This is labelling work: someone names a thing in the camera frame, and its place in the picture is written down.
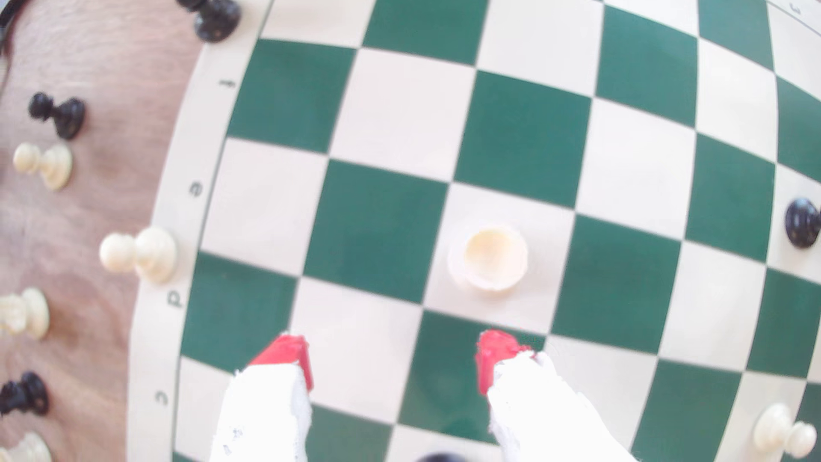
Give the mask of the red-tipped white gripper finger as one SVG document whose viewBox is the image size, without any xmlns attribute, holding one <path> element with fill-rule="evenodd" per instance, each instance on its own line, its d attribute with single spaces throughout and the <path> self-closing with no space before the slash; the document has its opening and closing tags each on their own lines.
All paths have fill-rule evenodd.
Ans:
<svg viewBox="0 0 821 462">
<path fill-rule="evenodd" d="M 546 352 L 505 331 L 483 331 L 475 362 L 489 431 L 505 461 L 635 461 Z"/>
<path fill-rule="evenodd" d="M 308 342 L 281 334 L 232 377 L 209 461 L 306 461 L 312 389 Z"/>
</svg>

